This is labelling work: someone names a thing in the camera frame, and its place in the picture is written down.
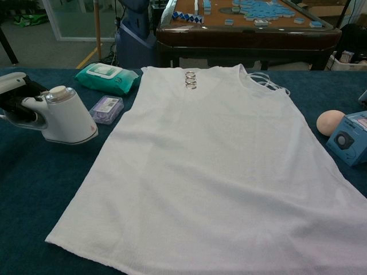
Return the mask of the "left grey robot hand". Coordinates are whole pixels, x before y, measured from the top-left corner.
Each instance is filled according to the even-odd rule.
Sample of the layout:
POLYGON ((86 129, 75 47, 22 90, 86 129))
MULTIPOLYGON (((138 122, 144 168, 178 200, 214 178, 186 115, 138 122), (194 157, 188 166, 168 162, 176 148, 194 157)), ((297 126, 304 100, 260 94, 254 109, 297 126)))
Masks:
POLYGON ((33 81, 24 72, 13 72, 1 76, 1 109, 16 119, 30 123, 37 119, 35 111, 24 107, 21 102, 26 97, 36 98, 48 89, 33 81))

